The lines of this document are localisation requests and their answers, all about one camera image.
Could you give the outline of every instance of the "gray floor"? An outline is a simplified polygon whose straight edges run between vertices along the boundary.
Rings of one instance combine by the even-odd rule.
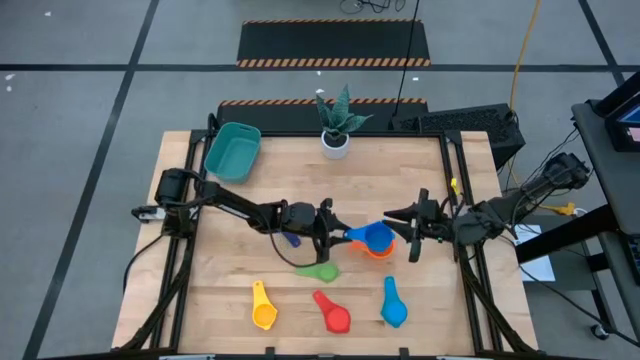
[[[0,69],[2,64],[126,65],[149,4],[0,0]],[[380,15],[367,8],[355,17],[410,17],[414,4],[408,0],[402,12]],[[617,63],[639,65],[639,3],[588,4]],[[422,1],[418,16],[425,23],[433,64],[513,65],[533,5],[533,0]],[[160,0],[139,63],[233,64],[244,20],[343,17],[338,0]],[[525,63],[607,65],[578,0],[543,0]],[[5,230],[0,349],[2,358],[18,359],[34,329],[124,72],[5,69],[0,71],[0,164],[5,169],[0,176],[0,226]],[[395,71],[135,73],[119,118],[111,118],[117,120],[115,134],[68,274],[58,284],[60,295],[39,356],[109,349],[122,271],[139,229],[129,210],[146,198],[164,131],[204,126],[206,114],[222,100],[311,97],[316,89],[335,94],[345,83],[357,97],[394,97],[401,76]],[[426,97],[432,110],[508,102],[511,78],[506,71],[463,68],[410,72],[403,94]],[[526,178],[571,131],[572,104],[615,87],[607,71],[522,73],[516,110],[527,146],[514,167],[518,177]],[[566,150],[588,159],[579,139]],[[566,201],[592,209],[604,197],[594,177],[584,189],[549,203]],[[610,275],[602,277],[617,325],[630,334]],[[527,295],[540,347],[549,353],[640,358],[637,349],[618,339],[594,339],[588,333],[591,321],[546,290],[528,285]],[[589,293],[569,295],[595,311]]]

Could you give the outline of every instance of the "yellow measuring spoon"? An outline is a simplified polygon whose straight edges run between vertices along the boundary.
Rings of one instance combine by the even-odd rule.
[[[271,329],[276,321],[278,310],[271,305],[264,284],[258,280],[253,283],[253,323],[265,330]]]

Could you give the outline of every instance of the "white pot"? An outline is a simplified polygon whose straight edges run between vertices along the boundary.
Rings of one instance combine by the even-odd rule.
[[[347,141],[342,144],[342,146],[334,148],[327,145],[327,143],[324,141],[325,133],[326,131],[323,131],[322,135],[320,135],[320,141],[322,141],[322,152],[324,153],[324,156],[333,160],[342,159],[343,157],[345,157],[347,155],[347,152],[349,152],[349,134],[347,134]]]

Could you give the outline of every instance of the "wooden tabletop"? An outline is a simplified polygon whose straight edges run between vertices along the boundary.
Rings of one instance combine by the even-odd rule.
[[[148,202],[154,204],[162,170],[184,166],[189,132],[164,134]],[[421,187],[430,198],[447,196],[437,139],[352,138],[342,160],[322,155],[318,138],[262,138],[250,179],[226,185],[256,203],[287,199],[319,206],[333,198],[333,211],[357,227],[381,220],[382,213],[417,201]],[[493,158],[485,133],[463,133],[467,167],[476,201],[500,195]],[[454,173],[455,153],[450,148]],[[160,223],[141,225],[136,251],[154,239]],[[409,263],[409,248],[398,246],[386,260],[373,260],[349,245],[331,250],[331,261],[341,270],[334,282],[299,277],[280,260],[268,236],[250,229],[240,219],[214,208],[204,208],[198,228],[190,287],[182,326],[181,353],[263,354],[274,346],[278,354],[398,354],[408,347],[412,355],[469,355],[473,344],[459,267],[450,244],[423,241],[418,263]],[[155,306],[169,241],[141,256],[133,266],[124,296],[113,345],[126,342]],[[298,249],[276,239],[285,256],[294,261],[313,260],[312,246],[303,239]],[[504,241],[485,245],[495,303],[511,326],[531,346],[536,340],[513,248]],[[408,319],[398,329],[386,324],[380,309],[383,279],[396,278],[398,293],[408,307]],[[278,317],[265,331],[251,320],[252,287],[264,281]],[[351,331],[326,331],[311,294],[316,289],[346,307]],[[479,305],[485,348],[491,348],[486,316]],[[173,317],[173,309],[167,312]],[[165,321],[163,344],[168,344]]]

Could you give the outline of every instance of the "teal basket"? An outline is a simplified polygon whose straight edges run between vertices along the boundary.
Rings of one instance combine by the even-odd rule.
[[[247,181],[260,151],[260,130],[253,126],[229,122],[220,128],[204,167],[222,182],[242,184]]]

